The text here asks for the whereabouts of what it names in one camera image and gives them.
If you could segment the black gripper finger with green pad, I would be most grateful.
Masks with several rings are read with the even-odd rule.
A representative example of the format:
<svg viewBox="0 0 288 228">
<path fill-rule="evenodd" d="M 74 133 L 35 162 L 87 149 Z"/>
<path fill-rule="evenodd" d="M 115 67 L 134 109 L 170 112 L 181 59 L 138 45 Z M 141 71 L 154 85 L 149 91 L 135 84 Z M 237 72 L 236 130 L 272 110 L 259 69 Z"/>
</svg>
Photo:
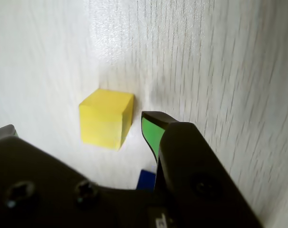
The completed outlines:
<svg viewBox="0 0 288 228">
<path fill-rule="evenodd" d="M 261 223 L 198 128 L 143 111 L 142 135 L 158 160 L 182 228 L 259 228 Z"/>
<path fill-rule="evenodd" d="M 97 186 L 64 163 L 0 128 L 0 228 L 117 228 Z"/>
</svg>

